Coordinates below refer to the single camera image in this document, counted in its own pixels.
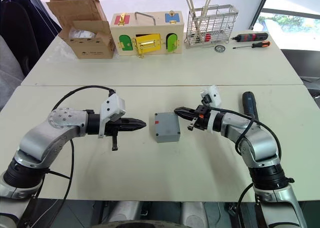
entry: tabletop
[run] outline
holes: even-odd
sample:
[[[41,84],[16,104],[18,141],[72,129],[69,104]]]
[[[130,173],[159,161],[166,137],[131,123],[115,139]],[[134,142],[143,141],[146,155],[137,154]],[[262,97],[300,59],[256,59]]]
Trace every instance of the tabletop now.
[[[233,32],[231,37],[246,30]],[[268,48],[232,49],[252,42],[222,43],[223,53],[210,48],[185,48],[182,54],[77,59],[58,36],[22,85],[30,86],[180,86],[180,85],[295,85],[302,84],[290,63],[269,36]]]
[[[54,104],[76,87],[20,86],[0,112],[0,170],[5,171],[21,138],[46,120]],[[201,103],[201,87],[116,87],[125,100],[126,115],[141,119],[147,127],[120,132],[118,151],[110,137],[75,138],[74,176],[68,199],[237,201],[251,183],[248,168],[234,144],[219,133],[195,129],[179,118],[179,142],[156,143],[154,113],[174,108],[195,108]],[[303,85],[219,86],[222,108],[242,112],[242,93],[255,94],[260,121],[278,136],[282,167],[293,177],[298,200],[320,199],[318,162],[320,110]],[[62,107],[94,109],[108,97],[106,90],[75,93]],[[69,175],[71,148],[67,143],[51,170]],[[67,180],[48,174],[42,198],[62,198]],[[244,201],[254,201],[251,190]]]

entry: window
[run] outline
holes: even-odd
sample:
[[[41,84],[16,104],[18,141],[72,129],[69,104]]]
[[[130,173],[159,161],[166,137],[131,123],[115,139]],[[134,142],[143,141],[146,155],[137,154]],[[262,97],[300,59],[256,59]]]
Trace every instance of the window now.
[[[318,0],[266,0],[254,31],[268,31],[281,49],[320,51]]]

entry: wire basket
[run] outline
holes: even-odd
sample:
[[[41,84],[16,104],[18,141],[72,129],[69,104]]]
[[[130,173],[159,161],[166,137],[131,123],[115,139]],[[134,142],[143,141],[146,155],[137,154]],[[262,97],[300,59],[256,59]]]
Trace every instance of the wire basket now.
[[[189,12],[185,43],[189,47],[229,41],[238,10],[232,5],[213,5]]]

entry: white bracket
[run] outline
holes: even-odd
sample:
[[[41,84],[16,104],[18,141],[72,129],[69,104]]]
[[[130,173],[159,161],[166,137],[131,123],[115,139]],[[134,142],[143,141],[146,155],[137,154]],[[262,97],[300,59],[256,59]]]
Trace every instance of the white bracket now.
[[[98,138],[104,137],[106,123],[120,119],[126,113],[125,108],[125,101],[117,94],[112,94],[101,104]]]
[[[204,98],[204,96],[206,95],[209,95],[211,102],[206,103],[207,106],[211,106],[214,108],[220,107],[222,101],[221,101],[218,87],[216,85],[212,85],[210,87],[203,89],[200,95],[202,98]]]

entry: green door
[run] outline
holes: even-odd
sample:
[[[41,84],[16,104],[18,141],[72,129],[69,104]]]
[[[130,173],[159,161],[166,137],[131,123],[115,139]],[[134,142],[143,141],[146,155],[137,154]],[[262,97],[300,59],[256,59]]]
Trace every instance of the green door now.
[[[168,53],[177,49],[177,40],[178,37],[176,34],[168,34],[166,36],[166,48],[168,49]]]
[[[120,45],[123,51],[132,51],[132,43],[131,39],[128,35],[120,35],[119,36]]]

